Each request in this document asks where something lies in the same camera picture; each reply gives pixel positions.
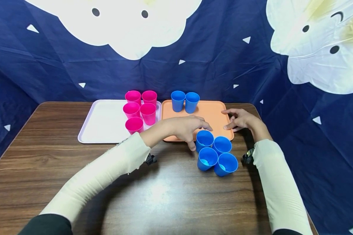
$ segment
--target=white sleeve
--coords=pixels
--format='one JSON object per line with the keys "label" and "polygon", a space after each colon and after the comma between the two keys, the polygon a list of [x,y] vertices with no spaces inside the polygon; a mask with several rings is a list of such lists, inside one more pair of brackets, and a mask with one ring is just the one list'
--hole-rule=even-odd
{"label": "white sleeve", "polygon": [[280,146],[264,139],[255,144],[254,165],[263,186],[272,233],[286,228],[312,235],[307,212]]}
{"label": "white sleeve", "polygon": [[62,215],[73,223],[93,196],[119,176],[138,169],[149,152],[139,133],[133,134],[70,178],[40,215]]}

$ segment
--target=plastic tray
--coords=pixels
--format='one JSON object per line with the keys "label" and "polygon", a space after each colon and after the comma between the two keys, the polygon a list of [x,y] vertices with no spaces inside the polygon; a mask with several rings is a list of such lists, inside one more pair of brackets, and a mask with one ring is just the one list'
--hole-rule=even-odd
{"label": "plastic tray", "polygon": [[[83,144],[115,144],[130,136],[125,128],[127,116],[123,112],[126,100],[97,100],[78,134]],[[161,103],[157,101],[156,122],[161,119]],[[144,130],[150,126],[144,123]]]}
{"label": "plastic tray", "polygon": [[[222,114],[221,111],[226,110],[226,106],[221,101],[199,101],[196,111],[193,114],[188,114],[183,109],[181,112],[174,112],[172,108],[171,100],[164,101],[162,103],[162,114],[161,119],[167,119],[172,117],[186,117],[189,115],[196,115],[204,118],[210,126],[213,128],[213,136],[225,136],[232,140],[234,138],[233,130],[224,130],[224,126],[229,124],[230,119],[228,114]],[[193,133],[193,140],[196,141],[196,134],[200,130],[197,129]],[[164,139],[164,141],[176,142],[181,141],[175,136],[170,136]]]}

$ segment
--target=black dot eye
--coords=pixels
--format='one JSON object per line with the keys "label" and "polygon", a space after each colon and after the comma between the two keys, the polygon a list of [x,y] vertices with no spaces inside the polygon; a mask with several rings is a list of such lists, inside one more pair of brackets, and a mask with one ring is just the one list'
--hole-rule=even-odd
{"label": "black dot eye", "polygon": [[149,16],[148,12],[146,10],[143,10],[141,12],[142,17],[147,18]]}
{"label": "black dot eye", "polygon": [[330,52],[331,54],[335,54],[336,52],[339,51],[339,49],[340,49],[339,46],[333,46],[333,47],[331,47],[331,49],[329,50],[329,52]]}
{"label": "black dot eye", "polygon": [[92,13],[93,13],[93,15],[95,15],[96,17],[99,17],[99,15],[100,15],[100,12],[99,12],[99,10],[98,10],[97,8],[93,8],[93,9],[92,9]]}
{"label": "black dot eye", "polygon": [[305,27],[303,27],[302,31],[305,33],[310,29],[309,25],[306,25]]}

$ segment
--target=black sleeve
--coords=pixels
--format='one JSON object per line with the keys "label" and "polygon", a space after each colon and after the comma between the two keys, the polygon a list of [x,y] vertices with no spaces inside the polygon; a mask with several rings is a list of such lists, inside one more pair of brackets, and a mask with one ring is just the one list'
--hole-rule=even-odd
{"label": "black sleeve", "polygon": [[299,232],[296,232],[294,230],[290,230],[290,229],[279,229],[279,230],[276,230],[273,235],[302,235],[300,234]]}
{"label": "black sleeve", "polygon": [[32,218],[18,235],[72,235],[69,220],[61,215],[44,214]]}

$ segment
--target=hand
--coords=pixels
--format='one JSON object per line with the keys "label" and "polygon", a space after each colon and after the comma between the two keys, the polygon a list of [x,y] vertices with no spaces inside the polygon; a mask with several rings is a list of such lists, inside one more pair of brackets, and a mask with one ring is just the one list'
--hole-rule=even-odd
{"label": "hand", "polygon": [[225,130],[233,129],[234,132],[237,132],[243,128],[250,128],[256,122],[261,122],[259,118],[244,109],[227,109],[221,112],[223,114],[233,114],[230,123],[224,126]]}
{"label": "hand", "polygon": [[194,115],[188,117],[169,118],[165,119],[164,122],[170,130],[170,136],[174,135],[178,139],[185,141],[191,151],[196,150],[196,146],[193,141],[193,132],[196,129],[204,128],[209,131],[213,131],[209,123],[207,123],[204,118]]}
{"label": "hand", "polygon": [[222,111],[223,114],[233,114],[230,123],[224,126],[225,130],[233,129],[234,132],[243,128],[250,129],[255,142],[263,139],[273,140],[266,125],[258,117],[252,115],[244,109],[228,109]]}

